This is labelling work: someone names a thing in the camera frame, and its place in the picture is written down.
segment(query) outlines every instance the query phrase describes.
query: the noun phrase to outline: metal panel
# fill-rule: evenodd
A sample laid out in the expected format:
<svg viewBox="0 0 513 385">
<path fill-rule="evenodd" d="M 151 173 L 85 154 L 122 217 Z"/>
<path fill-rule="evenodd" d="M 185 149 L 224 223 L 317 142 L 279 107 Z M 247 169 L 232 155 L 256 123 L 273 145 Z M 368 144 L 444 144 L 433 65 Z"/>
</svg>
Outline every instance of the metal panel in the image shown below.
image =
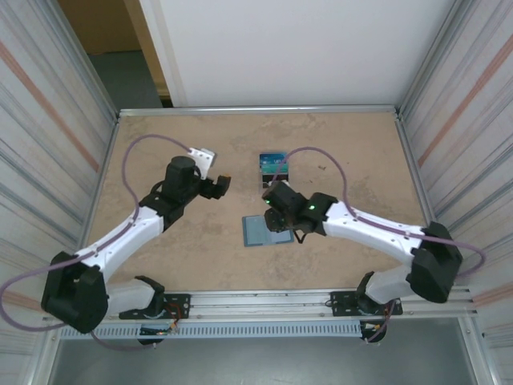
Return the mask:
<svg viewBox="0 0 513 385">
<path fill-rule="evenodd" d="M 171 339 L 123 353 L 62 341 L 50 383 L 476 384 L 462 339 L 457 319 L 418 319 L 393 322 L 379 346 L 358 338 Z"/>
<path fill-rule="evenodd" d="M 54 0 L 0 2 L 0 30 L 3 283 L 76 249 L 117 111 Z M 6 290 L 9 314 L 37 326 L 43 286 L 39 276 Z M 0 329 L 0 383 L 41 378 L 48 334 Z"/>
</svg>

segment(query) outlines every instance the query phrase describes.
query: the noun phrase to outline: black joint housing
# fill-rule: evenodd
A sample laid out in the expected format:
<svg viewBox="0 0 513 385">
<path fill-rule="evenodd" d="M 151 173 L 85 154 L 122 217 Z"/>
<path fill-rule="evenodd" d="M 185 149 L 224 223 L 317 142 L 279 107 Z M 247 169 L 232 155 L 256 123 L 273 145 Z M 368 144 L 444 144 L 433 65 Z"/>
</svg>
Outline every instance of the black joint housing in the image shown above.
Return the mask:
<svg viewBox="0 0 513 385">
<path fill-rule="evenodd" d="M 271 206 L 265 212 L 265 224 L 270 231 L 286 229 L 301 230 L 303 233 L 326 235 L 322 222 L 326 213 L 338 199 L 321 192 L 314 193 L 309 200 L 292 190 L 285 182 L 274 182 L 262 195 Z"/>
<path fill-rule="evenodd" d="M 205 179 L 201 181 L 200 195 L 207 199 L 220 199 L 230 187 L 232 178 L 230 176 L 219 175 L 217 182 L 214 184 L 212 179 Z"/>
<path fill-rule="evenodd" d="M 163 199 L 159 192 L 146 195 L 139 206 L 154 209 L 164 219 L 164 231 L 184 215 L 185 209 L 184 204 Z"/>
<path fill-rule="evenodd" d="M 52 259 L 51 265 L 72 259 L 75 257 L 61 252 Z M 99 267 L 79 262 L 49 272 L 41 307 L 80 333 L 94 330 L 108 308 L 105 282 Z"/>
<path fill-rule="evenodd" d="M 429 227 L 422 231 L 431 237 L 452 239 L 447 228 L 437 222 L 431 222 Z M 412 249 L 411 253 L 414 260 L 411 264 L 411 273 L 406 277 L 411 289 L 428 301 L 446 302 L 463 261 L 458 248 L 422 241 L 420 247 Z"/>
<path fill-rule="evenodd" d="M 195 175 L 196 162 L 188 156 L 175 156 L 166 168 L 162 197 L 177 203 L 187 201 L 200 178 Z"/>
</svg>

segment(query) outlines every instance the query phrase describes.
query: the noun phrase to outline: blue card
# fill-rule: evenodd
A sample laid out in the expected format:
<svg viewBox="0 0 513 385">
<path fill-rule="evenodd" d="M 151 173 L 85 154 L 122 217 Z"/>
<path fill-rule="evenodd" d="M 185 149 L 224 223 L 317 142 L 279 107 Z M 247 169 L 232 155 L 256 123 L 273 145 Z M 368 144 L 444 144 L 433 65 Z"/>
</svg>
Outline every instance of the blue card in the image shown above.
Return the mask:
<svg viewBox="0 0 513 385">
<path fill-rule="evenodd" d="M 273 233 L 267 229 L 265 219 L 261 215 L 242 218 L 242 233 L 244 246 L 279 245 L 294 242 L 292 230 Z"/>
</svg>

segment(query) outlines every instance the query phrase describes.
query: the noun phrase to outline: wire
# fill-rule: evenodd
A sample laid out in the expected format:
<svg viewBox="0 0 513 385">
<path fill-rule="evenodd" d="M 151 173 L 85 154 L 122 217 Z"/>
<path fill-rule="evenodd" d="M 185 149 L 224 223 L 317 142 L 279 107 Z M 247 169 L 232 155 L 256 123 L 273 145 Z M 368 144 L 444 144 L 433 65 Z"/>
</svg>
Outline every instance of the wire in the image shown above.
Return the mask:
<svg viewBox="0 0 513 385">
<path fill-rule="evenodd" d="M 365 223 L 367 225 L 371 225 L 371 226 L 376 227 L 378 229 L 389 231 L 389 232 L 397 234 L 397 235 L 402 235 L 403 237 L 406 237 L 406 238 L 412 237 L 412 238 L 416 238 L 416 239 L 421 239 L 423 241 L 429 241 L 429 242 L 441 243 L 441 244 L 444 244 L 444 245 L 461 247 L 463 249 L 469 249 L 469 250 L 474 251 L 475 253 L 477 253 L 480 256 L 480 258 L 481 258 L 479 260 L 479 262 L 476 265 L 474 265 L 471 268 L 469 268 L 468 270 L 459 273 L 458 277 L 465 277 L 465 276 L 471 275 L 471 274 L 475 273 L 477 270 L 479 270 L 485 264 L 485 262 L 487 260 L 487 255 L 484 252 L 484 250 L 482 250 L 482 249 L 480 249 L 480 248 L 478 248 L 476 246 L 469 245 L 469 244 L 467 244 L 465 242 L 453 241 L 451 239 L 443 239 L 443 238 L 437 238 L 437 237 L 430 237 L 430 236 L 427 236 L 427 235 L 424 235 L 424 234 L 408 233 L 406 231 L 398 230 L 398 229 L 395 229 L 393 227 L 382 225 L 381 223 L 377 223 L 377 222 L 371 221 L 371 220 L 369 220 L 367 218 L 364 218 L 364 217 L 362 217 L 360 215 L 357 215 L 356 212 L 354 211 L 354 209 L 349 204 L 349 198 L 348 198 L 348 193 L 347 193 L 348 183 L 347 183 L 347 176 L 345 175 L 344 169 L 337 162 L 337 160 L 335 158 L 333 158 L 327 151 L 325 151 L 325 150 L 323 150 L 321 148 L 307 146 L 307 147 L 299 147 L 299 148 L 296 148 L 295 150 L 292 150 L 291 152 L 289 152 L 285 156 L 285 158 L 280 162 L 280 164 L 278 165 L 277 170 L 276 170 L 276 172 L 275 172 L 275 174 L 273 176 L 273 180 L 272 180 L 271 183 L 274 183 L 274 181 L 277 179 L 278 173 L 280 172 L 281 167 L 283 166 L 283 164 L 285 164 L 287 162 L 287 160 L 289 160 L 289 158 L 292 155 L 294 155 L 294 154 L 296 154 L 298 152 L 301 152 L 301 151 L 315 151 L 315 152 L 319 152 L 322 155 L 327 156 L 328 159 L 330 159 L 333 162 L 333 164 L 335 164 L 335 166 L 337 167 L 338 171 L 340 172 L 340 174 L 342 176 L 342 180 L 344 182 L 343 186 L 342 186 L 342 201 L 344 202 L 344 205 L 347 208 L 347 211 L 349 211 L 349 213 L 357 221 L 361 221 L 361 222 L 363 222 L 363 223 Z"/>
<path fill-rule="evenodd" d="M 378 331 L 376 331 L 376 333 L 374 333 L 373 335 L 371 335 L 369 338 L 366 338 L 366 342 L 372 342 L 376 339 L 376 337 L 378 337 L 381 333 L 383 333 L 386 328 L 388 327 L 388 324 L 390 322 L 390 317 L 392 317 L 392 313 L 394 312 L 394 307 L 395 307 L 395 299 L 393 299 L 391 302 L 391 305 L 390 307 L 386 307 L 387 309 L 387 314 L 386 314 L 386 318 L 385 318 L 385 321 L 383 322 L 383 325 L 382 327 L 380 327 L 378 329 Z"/>
<path fill-rule="evenodd" d="M 137 195 L 135 194 L 134 190 L 132 189 L 132 187 L 128 184 L 128 179 L 127 179 L 127 160 L 128 160 L 128 155 L 130 155 L 130 152 L 135 147 L 135 145 L 138 144 L 141 140 L 145 140 L 145 139 L 148 139 L 148 138 L 167 140 L 167 141 L 172 142 L 172 143 L 176 144 L 177 146 L 183 148 L 187 152 L 191 151 L 190 148 L 188 148 L 187 146 L 185 146 L 184 144 L 182 144 L 178 140 L 172 139 L 172 138 L 170 138 L 168 136 L 164 136 L 164 135 L 147 134 L 147 135 L 142 135 L 139 138 L 137 138 L 134 141 L 132 141 L 130 143 L 130 145 L 128 146 L 127 150 L 125 151 L 124 155 L 123 155 L 123 162 L 121 164 L 121 179 L 123 181 L 123 185 L 125 186 L 125 188 L 130 193 L 131 197 L 134 200 L 135 210 L 134 210 L 134 214 L 131 217 L 132 221 L 128 222 L 128 224 L 125 227 L 123 227 L 119 231 L 119 233 L 117 233 L 112 238 L 106 240 L 103 244 L 98 246 L 98 248 L 96 250 L 90 251 L 89 253 L 86 253 L 86 254 L 84 254 L 84 255 L 82 255 L 80 257 L 71 259 L 69 261 L 56 263 L 55 265 L 50 265 L 50 266 L 46 266 L 46 267 L 42 267 L 42 268 L 39 268 L 39 269 L 35 269 L 35 270 L 31 270 L 31 271 L 25 272 L 23 274 L 19 274 L 18 276 L 13 277 L 13 278 L 8 279 L 7 281 L 5 281 L 2 284 L 2 286 L 0 286 L 0 316 L 2 316 L 4 321 L 6 321 L 9 325 L 11 325 L 12 327 L 15 327 L 15 328 L 17 328 L 19 330 L 34 331 L 34 332 L 36 332 L 36 331 L 55 330 L 55 329 L 58 329 L 59 327 L 63 327 L 63 326 L 66 325 L 65 323 L 58 323 L 56 325 L 39 326 L 39 327 L 23 325 L 23 324 L 15 321 L 14 319 L 12 319 L 11 316 L 8 315 L 8 313 L 6 312 L 6 309 L 4 307 L 4 304 L 3 304 L 3 296 L 4 296 L 7 288 L 9 286 L 11 286 L 12 284 L 14 284 L 15 282 L 18 282 L 18 281 L 21 281 L 21 280 L 23 280 L 25 278 L 30 278 L 30 277 L 33 277 L 33 276 L 36 276 L 36 275 L 39 275 L 39 274 L 48 273 L 48 272 L 51 272 L 53 270 L 63 269 L 65 267 L 74 265 L 75 263 L 79 263 L 79 262 L 81 262 L 81 261 L 83 261 L 83 260 L 85 260 L 87 258 L 90 258 L 90 257 L 96 255 L 99 251 L 105 249 L 106 247 L 108 247 L 112 243 L 116 242 L 124 234 L 126 234 L 128 230 L 130 230 L 130 228 L 132 227 L 133 221 L 135 221 L 137 219 L 137 217 L 139 216 L 139 200 L 138 200 Z"/>
<path fill-rule="evenodd" d="M 182 310 L 180 309 L 180 307 L 175 304 L 175 303 L 168 303 L 166 305 L 166 310 L 168 311 L 168 313 L 173 317 L 173 313 L 172 313 L 172 310 L 169 306 L 173 306 L 176 308 L 176 318 L 175 318 L 175 321 L 173 322 L 174 325 L 176 326 L 178 321 L 182 319 Z"/>
</svg>

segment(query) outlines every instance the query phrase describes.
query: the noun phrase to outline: doorway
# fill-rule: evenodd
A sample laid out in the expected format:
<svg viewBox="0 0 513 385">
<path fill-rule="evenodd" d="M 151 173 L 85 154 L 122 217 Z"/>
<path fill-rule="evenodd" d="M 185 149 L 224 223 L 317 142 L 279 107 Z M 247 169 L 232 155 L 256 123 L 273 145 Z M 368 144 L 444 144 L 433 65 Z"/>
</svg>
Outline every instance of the doorway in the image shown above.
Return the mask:
<svg viewBox="0 0 513 385">
<path fill-rule="evenodd" d="M 172 107 L 139 0 L 58 0 L 118 110 Z"/>
</svg>

